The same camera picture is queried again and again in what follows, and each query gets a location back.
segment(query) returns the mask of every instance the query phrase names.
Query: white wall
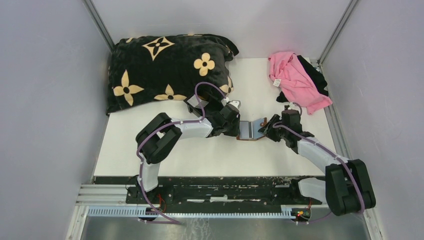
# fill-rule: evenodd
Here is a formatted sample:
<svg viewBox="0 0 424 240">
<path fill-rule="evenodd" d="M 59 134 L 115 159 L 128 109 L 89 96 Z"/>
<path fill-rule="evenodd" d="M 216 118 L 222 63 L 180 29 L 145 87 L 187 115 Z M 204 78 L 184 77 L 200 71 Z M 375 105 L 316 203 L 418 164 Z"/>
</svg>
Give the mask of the white wall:
<svg viewBox="0 0 424 240">
<path fill-rule="evenodd" d="M 363 0 L 324 62 L 385 239 L 423 239 L 424 1 Z"/>
<path fill-rule="evenodd" d="M 0 1 L 0 239 L 64 239 L 107 117 L 110 54 L 80 0 Z"/>
<path fill-rule="evenodd" d="M 93 0 L 113 41 L 146 35 L 217 34 L 239 58 L 295 51 L 318 59 L 349 0 Z"/>
</svg>

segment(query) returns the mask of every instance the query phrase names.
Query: robotic arm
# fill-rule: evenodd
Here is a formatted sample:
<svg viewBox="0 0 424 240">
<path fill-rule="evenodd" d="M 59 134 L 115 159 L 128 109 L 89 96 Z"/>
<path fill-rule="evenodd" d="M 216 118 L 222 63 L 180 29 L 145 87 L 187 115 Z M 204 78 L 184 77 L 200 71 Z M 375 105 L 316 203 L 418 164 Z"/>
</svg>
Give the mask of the robotic arm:
<svg viewBox="0 0 424 240">
<path fill-rule="evenodd" d="M 139 146 L 144 142 L 139 153 L 144 158 L 140 167 L 142 187 L 146 192 L 158 186 L 161 161 L 169 155 L 178 140 L 209 138 L 220 134 L 236 137 L 240 134 L 240 101 L 230 101 L 228 98 L 218 101 L 211 98 L 198 103 L 193 95 L 184 102 L 189 112 L 199 118 L 181 120 L 160 113 L 136 137 Z M 203 120 L 200 118 L 203 116 L 200 105 L 204 109 Z M 284 139 L 287 147 L 310 160 L 325 173 L 322 178 L 305 176 L 292 180 L 291 187 L 296 194 L 327 203 L 337 216 L 358 212 L 362 208 L 373 208 L 376 199 L 364 162 L 359 159 L 349 160 L 327 149 L 313 134 L 302 130 L 300 120 L 300 113 L 286 106 L 281 116 L 275 114 L 259 129 L 260 133 L 275 142 Z M 157 132 L 157 129 L 165 125 L 167 127 Z"/>
<path fill-rule="evenodd" d="M 329 150 L 313 134 L 302 130 L 300 120 L 297 110 L 285 106 L 281 117 L 275 114 L 259 130 L 275 142 L 284 139 L 287 147 L 310 160 L 325 173 L 323 179 L 306 176 L 292 180 L 294 190 L 304 197 L 327 203 L 336 216 L 358 212 L 361 205 L 364 209 L 375 207 L 376 198 L 365 163 L 359 159 L 349 160 Z"/>
<path fill-rule="evenodd" d="M 141 147 L 140 153 L 144 158 L 144 163 L 141 166 L 142 185 L 146 192 L 158 186 L 158 173 L 161 162 L 169 155 L 178 140 L 209 138 L 220 134 L 236 137 L 240 133 L 240 101 L 230 101 L 228 98 L 222 101 L 213 98 L 209 101 L 202 100 L 200 104 L 202 104 L 205 111 L 205 119 L 203 120 L 200 118 L 202 116 L 201 108 L 194 95 L 184 102 L 188 106 L 188 111 L 199 118 L 181 120 L 171 118 L 162 112 L 141 130 L 135 138 L 137 145 L 140 146 L 158 128 L 174 123 L 147 139 Z"/>
</svg>

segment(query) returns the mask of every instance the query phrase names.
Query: pink cloth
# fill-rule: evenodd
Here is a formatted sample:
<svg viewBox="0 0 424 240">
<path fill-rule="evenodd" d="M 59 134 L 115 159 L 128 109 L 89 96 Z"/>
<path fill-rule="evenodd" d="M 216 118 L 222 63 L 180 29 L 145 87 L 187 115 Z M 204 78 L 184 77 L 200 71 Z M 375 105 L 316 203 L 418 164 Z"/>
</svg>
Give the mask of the pink cloth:
<svg viewBox="0 0 424 240">
<path fill-rule="evenodd" d="M 318 92 L 294 52 L 278 52 L 272 54 L 268 60 L 271 81 L 281 79 L 279 87 L 284 96 L 290 102 L 306 107 L 307 114 L 312 115 L 333 103 L 328 96 Z"/>
</svg>

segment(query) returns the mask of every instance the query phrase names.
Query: black cloth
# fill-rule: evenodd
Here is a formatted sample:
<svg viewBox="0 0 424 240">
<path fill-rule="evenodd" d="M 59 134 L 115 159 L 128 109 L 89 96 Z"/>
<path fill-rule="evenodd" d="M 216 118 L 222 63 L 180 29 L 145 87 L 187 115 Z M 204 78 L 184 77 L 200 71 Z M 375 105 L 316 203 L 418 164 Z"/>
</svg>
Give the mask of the black cloth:
<svg viewBox="0 0 424 240">
<path fill-rule="evenodd" d="M 305 72 L 308 74 L 310 79 L 312 80 L 313 84 L 315 84 L 316 89 L 318 92 L 324 96 L 329 96 L 329 92 L 325 90 L 324 88 L 327 87 L 326 79 L 324 78 L 324 75 L 317 71 L 314 66 L 312 66 L 306 59 L 304 59 L 301 55 L 297 56 L 297 59 L 302 64 Z M 289 102 L 287 100 L 286 96 L 284 96 L 283 92 L 279 93 L 279 96 L 276 99 L 279 103 Z"/>
<path fill-rule="evenodd" d="M 152 101 L 183 100 L 200 82 L 228 94 L 234 89 L 225 62 L 238 53 L 229 39 L 213 34 L 121 39 L 112 50 L 106 113 Z M 198 93 L 223 98 L 207 85 L 199 86 Z"/>
</svg>

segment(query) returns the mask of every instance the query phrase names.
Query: white platform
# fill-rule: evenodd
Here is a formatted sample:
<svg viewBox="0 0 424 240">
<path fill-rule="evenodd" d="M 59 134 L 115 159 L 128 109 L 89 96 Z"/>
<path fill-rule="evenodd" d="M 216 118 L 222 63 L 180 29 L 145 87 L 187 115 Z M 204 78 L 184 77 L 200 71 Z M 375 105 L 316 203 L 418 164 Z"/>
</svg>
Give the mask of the white platform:
<svg viewBox="0 0 424 240">
<path fill-rule="evenodd" d="M 228 97 L 241 101 L 241 120 L 270 119 L 281 114 L 276 101 L 279 88 L 268 80 L 266 58 L 240 58 L 228 63 L 234 92 Z M 324 110 L 301 116 L 303 130 L 334 150 Z M 136 156 L 136 135 L 158 113 L 191 119 L 182 101 L 158 101 L 112 113 L 109 117 L 94 176 L 134 176 L 140 160 Z M 235 137 L 191 138 L 179 141 L 161 163 L 160 176 L 301 176 L 323 175 L 310 161 L 287 148 L 284 141 L 267 138 L 240 141 Z"/>
</svg>

